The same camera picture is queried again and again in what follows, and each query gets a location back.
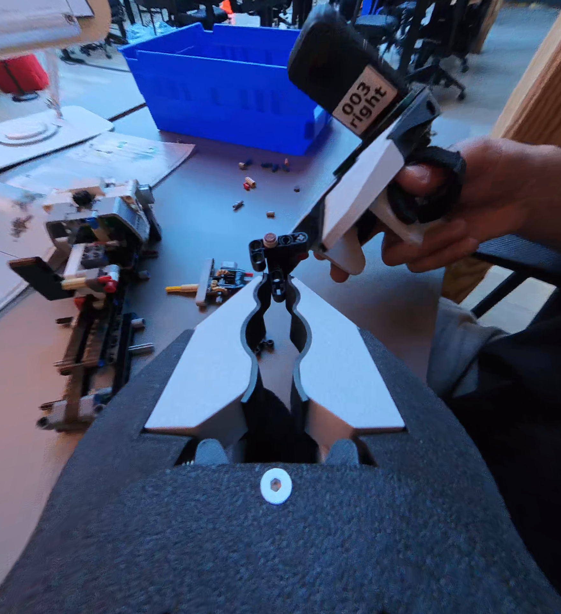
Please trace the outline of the red bag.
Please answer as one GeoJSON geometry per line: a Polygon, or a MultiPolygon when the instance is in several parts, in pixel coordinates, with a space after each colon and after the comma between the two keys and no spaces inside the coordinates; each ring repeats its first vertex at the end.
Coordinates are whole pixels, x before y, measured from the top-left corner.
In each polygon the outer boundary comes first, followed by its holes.
{"type": "Polygon", "coordinates": [[[0,90],[5,94],[37,94],[49,86],[49,77],[33,54],[0,60],[0,90]]]}

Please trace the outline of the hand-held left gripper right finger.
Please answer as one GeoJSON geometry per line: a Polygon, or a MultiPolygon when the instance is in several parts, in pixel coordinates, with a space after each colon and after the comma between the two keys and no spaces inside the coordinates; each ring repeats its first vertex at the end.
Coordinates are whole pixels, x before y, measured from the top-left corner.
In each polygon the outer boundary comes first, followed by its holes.
{"type": "Polygon", "coordinates": [[[405,422],[360,329],[296,277],[290,339],[298,350],[292,412],[317,444],[399,432],[405,422]]]}

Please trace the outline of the grey lego truck model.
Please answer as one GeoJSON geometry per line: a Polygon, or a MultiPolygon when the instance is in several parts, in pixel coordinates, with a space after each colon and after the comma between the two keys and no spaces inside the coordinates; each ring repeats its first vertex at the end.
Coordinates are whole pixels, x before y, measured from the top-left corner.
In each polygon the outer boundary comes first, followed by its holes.
{"type": "Polygon", "coordinates": [[[89,180],[87,185],[54,190],[39,205],[44,229],[66,258],[56,272],[41,257],[18,258],[9,268],[48,301],[72,298],[102,310],[116,305],[131,282],[150,278],[142,262],[154,257],[161,241],[150,186],[138,180],[89,180]]]}

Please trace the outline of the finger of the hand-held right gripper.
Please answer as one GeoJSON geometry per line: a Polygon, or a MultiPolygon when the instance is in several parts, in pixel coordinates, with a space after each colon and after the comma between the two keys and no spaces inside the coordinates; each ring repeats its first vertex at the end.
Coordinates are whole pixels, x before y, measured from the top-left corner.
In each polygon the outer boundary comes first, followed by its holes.
{"type": "Polygon", "coordinates": [[[356,225],[344,233],[338,230],[326,233],[326,259],[331,276],[357,276],[363,272],[366,258],[356,225]]]}
{"type": "Polygon", "coordinates": [[[315,245],[330,250],[353,229],[405,165],[403,154],[390,138],[392,131],[388,128],[377,136],[322,196],[315,230],[305,226],[314,219],[313,205],[293,226],[293,232],[301,227],[315,245]]]}

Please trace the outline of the black lego beam assembly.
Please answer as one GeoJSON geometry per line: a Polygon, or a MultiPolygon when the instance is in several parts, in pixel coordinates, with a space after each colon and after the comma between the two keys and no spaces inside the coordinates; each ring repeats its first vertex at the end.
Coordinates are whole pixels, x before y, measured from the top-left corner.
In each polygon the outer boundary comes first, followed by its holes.
{"type": "Polygon", "coordinates": [[[308,235],[304,232],[276,235],[267,233],[248,245],[254,272],[267,272],[271,297],[281,303],[286,297],[290,274],[308,254],[308,235]]]}

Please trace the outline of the person's dark clothing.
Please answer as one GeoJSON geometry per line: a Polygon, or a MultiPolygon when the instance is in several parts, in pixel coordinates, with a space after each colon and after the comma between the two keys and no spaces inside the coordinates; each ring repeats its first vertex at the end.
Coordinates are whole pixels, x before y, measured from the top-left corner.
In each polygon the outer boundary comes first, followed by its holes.
{"type": "Polygon", "coordinates": [[[446,402],[561,596],[561,287],[525,329],[485,343],[476,376],[472,391],[446,402]]]}

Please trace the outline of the scattered small lego pieces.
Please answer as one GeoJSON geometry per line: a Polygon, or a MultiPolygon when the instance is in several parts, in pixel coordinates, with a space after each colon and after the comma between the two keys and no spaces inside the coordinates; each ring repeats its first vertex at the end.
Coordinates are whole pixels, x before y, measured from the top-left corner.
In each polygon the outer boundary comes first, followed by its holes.
{"type": "MultiPolygon", "coordinates": [[[[253,165],[252,159],[247,159],[245,161],[241,161],[238,163],[238,168],[241,171],[248,171],[253,165]]],[[[282,163],[275,163],[272,161],[263,161],[261,163],[261,169],[270,171],[271,173],[278,173],[283,171],[288,173],[291,170],[290,161],[288,158],[285,158],[282,163]]],[[[246,192],[253,191],[257,189],[257,182],[250,176],[245,176],[244,181],[242,182],[242,187],[246,192]]],[[[239,200],[232,205],[232,211],[237,212],[241,210],[245,206],[244,200],[239,200]]],[[[267,219],[275,219],[276,211],[266,210],[266,218],[267,219]]]]}

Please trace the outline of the wooden post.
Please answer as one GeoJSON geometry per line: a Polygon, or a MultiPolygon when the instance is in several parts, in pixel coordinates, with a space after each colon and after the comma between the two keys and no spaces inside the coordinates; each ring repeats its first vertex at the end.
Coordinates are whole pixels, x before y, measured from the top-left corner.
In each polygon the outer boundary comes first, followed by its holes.
{"type": "Polygon", "coordinates": [[[561,13],[509,98],[493,136],[561,148],[561,13]]]}

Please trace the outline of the person's right hand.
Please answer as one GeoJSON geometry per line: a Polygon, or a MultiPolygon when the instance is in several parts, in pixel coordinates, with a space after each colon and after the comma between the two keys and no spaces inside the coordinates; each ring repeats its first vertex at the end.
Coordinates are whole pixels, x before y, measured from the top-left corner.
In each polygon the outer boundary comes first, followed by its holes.
{"type": "Polygon", "coordinates": [[[506,234],[554,247],[545,214],[556,193],[561,149],[480,139],[462,144],[461,154],[467,171],[454,211],[446,221],[430,226],[420,246],[385,230],[385,265],[407,265],[412,272],[436,270],[506,234]]]}

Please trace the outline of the lego instruction booklet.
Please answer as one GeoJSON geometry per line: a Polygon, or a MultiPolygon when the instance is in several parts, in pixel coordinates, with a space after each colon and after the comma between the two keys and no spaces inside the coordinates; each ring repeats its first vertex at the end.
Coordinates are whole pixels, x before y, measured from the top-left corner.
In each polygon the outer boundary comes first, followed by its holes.
{"type": "Polygon", "coordinates": [[[47,194],[85,187],[88,180],[104,179],[116,184],[138,180],[156,186],[193,153],[195,145],[157,142],[114,132],[43,160],[5,180],[8,185],[47,194]]]}

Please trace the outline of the blue plastic bin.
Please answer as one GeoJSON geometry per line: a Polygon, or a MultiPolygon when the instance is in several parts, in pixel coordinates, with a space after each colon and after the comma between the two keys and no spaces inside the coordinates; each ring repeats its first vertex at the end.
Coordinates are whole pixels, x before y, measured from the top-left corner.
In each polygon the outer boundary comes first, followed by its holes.
{"type": "Polygon", "coordinates": [[[159,130],[298,156],[331,119],[288,78],[298,35],[197,23],[120,52],[159,130]]]}

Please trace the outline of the long black lego chassis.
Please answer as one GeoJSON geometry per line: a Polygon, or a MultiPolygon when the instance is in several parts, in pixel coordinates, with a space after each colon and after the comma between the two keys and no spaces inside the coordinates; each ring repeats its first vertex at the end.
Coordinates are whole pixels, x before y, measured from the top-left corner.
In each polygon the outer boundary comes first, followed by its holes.
{"type": "Polygon", "coordinates": [[[54,366],[67,377],[60,399],[43,403],[36,426],[56,432],[82,432],[128,383],[132,358],[154,352],[153,343],[138,343],[146,320],[124,311],[124,292],[107,298],[98,310],[92,299],[81,303],[76,318],[62,318],[71,334],[63,357],[54,366]]]}

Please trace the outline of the task sheet in acrylic stand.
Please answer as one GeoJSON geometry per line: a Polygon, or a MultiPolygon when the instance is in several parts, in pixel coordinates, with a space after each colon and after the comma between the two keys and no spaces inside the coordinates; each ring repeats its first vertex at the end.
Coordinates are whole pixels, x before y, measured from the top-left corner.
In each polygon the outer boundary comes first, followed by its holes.
{"type": "Polygon", "coordinates": [[[57,50],[109,33],[108,1],[0,1],[0,60],[44,51],[49,109],[0,123],[0,171],[84,142],[112,124],[79,106],[61,106],[57,50]]]}

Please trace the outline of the small lego subassembly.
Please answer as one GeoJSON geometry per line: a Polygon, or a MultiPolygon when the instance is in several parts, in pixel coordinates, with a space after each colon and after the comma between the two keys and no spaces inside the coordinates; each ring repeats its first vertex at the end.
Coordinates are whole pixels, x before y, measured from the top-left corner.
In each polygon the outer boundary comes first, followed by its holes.
{"type": "Polygon", "coordinates": [[[193,295],[200,311],[209,304],[221,304],[245,287],[253,279],[253,273],[238,267],[236,262],[222,262],[215,265],[213,258],[204,261],[199,281],[193,284],[169,286],[169,295],[193,295]]]}

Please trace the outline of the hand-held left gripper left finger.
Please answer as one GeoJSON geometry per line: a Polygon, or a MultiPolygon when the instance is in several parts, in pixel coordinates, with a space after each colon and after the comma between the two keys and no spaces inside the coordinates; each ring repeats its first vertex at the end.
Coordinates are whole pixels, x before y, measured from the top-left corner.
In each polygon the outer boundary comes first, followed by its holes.
{"type": "Polygon", "coordinates": [[[194,329],[145,430],[234,444],[246,433],[242,398],[253,353],[242,327],[256,309],[257,275],[194,329]]]}

